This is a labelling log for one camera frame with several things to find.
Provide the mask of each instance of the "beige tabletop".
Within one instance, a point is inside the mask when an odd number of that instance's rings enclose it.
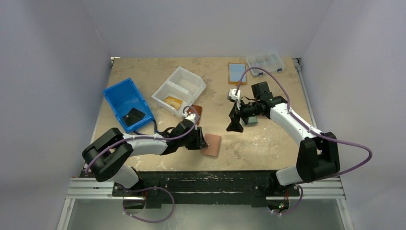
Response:
[[[288,92],[292,108],[311,123],[309,111],[296,69],[290,57],[283,58],[286,69],[274,76]],[[151,96],[171,73],[181,66],[201,76],[207,87],[197,98],[195,104],[203,107],[200,126],[203,133],[222,136],[218,158],[204,156],[199,150],[179,148],[177,152],[166,156],[143,155],[132,157],[126,165],[142,171],[194,171],[194,170],[265,170],[281,169],[295,164],[298,146],[293,139],[276,123],[266,117],[258,117],[258,124],[246,127],[244,133],[226,132],[230,123],[228,114],[233,106],[226,99],[229,89],[228,63],[245,63],[243,57],[199,57],[199,58],[120,58],[114,60],[108,87],[127,78],[132,78],[147,101],[158,124],[163,131],[176,126],[180,117],[176,117],[163,108],[159,108]],[[283,95],[278,85],[269,76],[253,78],[247,75],[247,85],[241,86],[242,96],[252,97],[251,85],[267,81],[274,96]],[[95,138],[111,127],[123,129],[114,117],[110,105],[104,99],[101,105]],[[153,134],[153,125],[148,124],[139,132]]]

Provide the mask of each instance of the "blue plastic bin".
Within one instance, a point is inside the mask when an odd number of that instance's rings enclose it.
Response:
[[[128,78],[103,91],[104,97],[109,102],[115,117],[126,133],[132,133],[147,123],[154,120],[151,110],[145,99],[138,91],[131,78]],[[126,116],[133,108],[141,111],[145,116],[131,126],[127,126],[123,117]]]

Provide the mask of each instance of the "white plastic bin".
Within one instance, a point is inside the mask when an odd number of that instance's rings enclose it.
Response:
[[[179,66],[152,95],[152,98],[157,101],[160,107],[182,117],[184,107],[192,105],[205,88],[206,84],[199,75]],[[164,102],[168,96],[182,100],[179,110]]]
[[[246,61],[250,68],[261,67],[271,73],[279,72],[286,68],[285,63],[282,61],[277,52],[270,52],[264,55],[249,56],[246,58]],[[254,77],[264,74],[264,72],[259,69],[251,69],[251,73]]]

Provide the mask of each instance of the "gray wall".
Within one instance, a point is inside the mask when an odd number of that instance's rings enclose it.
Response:
[[[1,229],[55,229],[109,55],[79,0],[0,1]]]
[[[301,56],[333,0],[83,0],[113,56]]]
[[[356,229],[405,229],[406,2],[336,0],[303,56],[317,125],[369,146],[342,177]],[[340,146],[342,168],[367,153]]]

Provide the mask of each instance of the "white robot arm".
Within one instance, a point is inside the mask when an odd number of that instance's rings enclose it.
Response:
[[[131,188],[140,181],[140,177],[134,168],[124,165],[128,158],[145,154],[167,155],[176,152],[179,147],[186,147],[188,150],[207,148],[202,128],[195,125],[195,120],[195,114],[186,115],[170,132],[154,135],[129,135],[111,128],[91,143],[82,156],[97,181],[110,179],[125,188]],[[105,150],[113,144],[114,152]]]
[[[322,140],[316,135],[304,129],[310,127],[317,134],[336,138],[331,132],[323,133],[312,127],[295,111],[288,111],[287,101],[281,96],[273,97],[269,91],[267,82],[261,82],[251,86],[255,99],[253,102],[244,103],[241,100],[241,92],[231,89],[228,92],[228,100],[234,102],[229,117],[231,119],[227,131],[243,132],[243,125],[247,125],[250,117],[264,115],[268,119],[280,125],[299,146],[299,154],[296,165],[278,170],[274,178],[275,187],[287,186],[300,182],[312,182],[328,175],[337,173],[340,170],[338,159],[338,148],[336,142]]]

